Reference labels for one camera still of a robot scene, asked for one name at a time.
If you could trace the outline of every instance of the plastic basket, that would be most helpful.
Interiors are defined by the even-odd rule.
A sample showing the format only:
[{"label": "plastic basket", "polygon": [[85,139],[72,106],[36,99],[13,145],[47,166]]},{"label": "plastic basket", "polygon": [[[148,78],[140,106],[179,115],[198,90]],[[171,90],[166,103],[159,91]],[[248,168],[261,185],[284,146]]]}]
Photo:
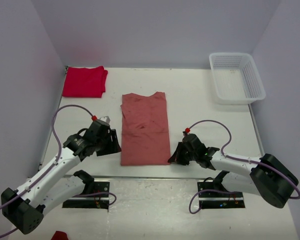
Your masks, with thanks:
[{"label": "plastic basket", "polygon": [[256,64],[250,54],[217,52],[209,56],[220,104],[251,104],[266,97]]}]

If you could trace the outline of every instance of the white table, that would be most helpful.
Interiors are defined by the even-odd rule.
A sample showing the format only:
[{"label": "white table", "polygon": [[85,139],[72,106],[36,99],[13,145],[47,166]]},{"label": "white table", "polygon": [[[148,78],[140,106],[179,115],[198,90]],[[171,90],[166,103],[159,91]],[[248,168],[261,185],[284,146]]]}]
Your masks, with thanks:
[{"label": "white table", "polygon": [[[182,131],[186,127],[199,120],[212,119],[224,123],[232,133],[232,143],[226,148],[228,153],[251,157],[261,156],[249,107],[216,104],[212,98],[214,89],[210,70],[109,68],[108,71],[106,92],[102,98],[63,97],[60,106],[77,104],[88,108],[98,117],[109,116],[111,128],[117,130],[118,141],[121,145],[122,95],[135,93],[150,96],[157,91],[165,92],[172,154],[178,142],[182,140]],[[64,109],[58,114],[55,129],[63,143],[69,135],[89,127],[90,124],[90,116],[84,110],[73,107]],[[191,132],[209,147],[220,148],[229,138],[226,130],[215,123],[201,123]],[[52,135],[43,166],[55,156],[57,151],[57,142]],[[94,154],[70,170],[68,174],[72,175],[78,170],[84,170],[95,177],[198,179],[215,177],[219,173],[201,168],[195,162],[191,162],[189,166],[175,164],[121,166],[120,159],[120,153],[101,157]]]},{"label": "white table", "polygon": [[[109,68],[106,93],[101,99],[63,98],[61,106],[78,104],[97,116],[110,116],[121,142],[120,110],[122,94],[149,96],[166,93],[171,153],[182,131],[196,121],[213,119],[226,124],[232,134],[227,152],[260,156],[252,116],[246,105],[217,105],[212,100],[212,76],[209,70]],[[88,127],[90,117],[81,109],[65,109],[56,121],[61,140]],[[228,140],[219,125],[206,123],[193,128],[207,146],[221,147]],[[43,165],[56,154],[57,145],[50,139]],[[288,205],[278,209],[261,197],[244,193],[246,208],[206,209],[196,215],[188,212],[191,197],[197,192],[193,178],[214,177],[216,171],[189,166],[120,166],[120,154],[86,158],[71,170],[85,170],[106,180],[117,202],[103,209],[65,209],[51,211],[40,226],[30,233],[12,234],[10,240],[50,240],[55,231],[64,231],[70,240],[297,240],[298,236]],[[163,179],[120,179],[165,178]],[[198,209],[198,201],[193,209]]]}]

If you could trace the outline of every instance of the white basket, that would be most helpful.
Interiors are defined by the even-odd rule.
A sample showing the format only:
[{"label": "white basket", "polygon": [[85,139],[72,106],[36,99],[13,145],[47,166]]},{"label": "white basket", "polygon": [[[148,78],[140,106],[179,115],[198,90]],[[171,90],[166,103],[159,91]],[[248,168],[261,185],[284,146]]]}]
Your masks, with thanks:
[{"label": "white basket", "polygon": [[216,100],[220,104],[250,104],[266,97],[250,54],[217,52],[209,56]]}]

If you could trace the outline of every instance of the robotic arm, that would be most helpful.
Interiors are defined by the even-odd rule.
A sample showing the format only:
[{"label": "robotic arm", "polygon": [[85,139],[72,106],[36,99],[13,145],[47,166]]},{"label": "robotic arm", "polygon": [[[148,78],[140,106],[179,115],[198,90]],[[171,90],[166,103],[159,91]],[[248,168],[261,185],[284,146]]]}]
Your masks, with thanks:
[{"label": "robotic arm", "polygon": [[168,162],[188,165],[195,161],[202,168],[221,170],[213,180],[213,190],[259,195],[277,208],[283,208],[289,198],[294,198],[291,194],[298,179],[273,155],[265,154],[261,158],[229,156],[222,153],[222,149],[206,147],[195,134],[183,133],[182,142]]},{"label": "robotic arm", "polygon": [[16,190],[7,188],[1,194],[3,205],[17,198],[2,208],[2,213],[23,234],[31,233],[47,213],[67,199],[81,193],[89,193],[94,178],[82,170],[75,172],[65,184],[54,186],[70,169],[94,152],[97,156],[121,152],[116,130],[110,129],[110,119],[101,119],[95,119],[89,128],[69,136],[63,144],[59,159],[56,155]]}]

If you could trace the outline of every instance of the folded cloth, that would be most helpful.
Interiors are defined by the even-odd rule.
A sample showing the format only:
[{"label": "folded cloth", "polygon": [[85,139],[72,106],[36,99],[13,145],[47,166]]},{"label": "folded cloth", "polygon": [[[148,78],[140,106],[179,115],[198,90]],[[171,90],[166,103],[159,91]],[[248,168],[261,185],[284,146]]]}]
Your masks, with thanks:
[{"label": "folded cloth", "polygon": [[121,165],[168,165],[170,140],[165,93],[122,95],[121,110]]},{"label": "folded cloth", "polygon": [[63,231],[55,231],[51,240],[69,240],[67,234]]},{"label": "folded cloth", "polygon": [[62,96],[69,98],[101,98],[106,91],[108,71],[103,66],[96,68],[69,67]]}]

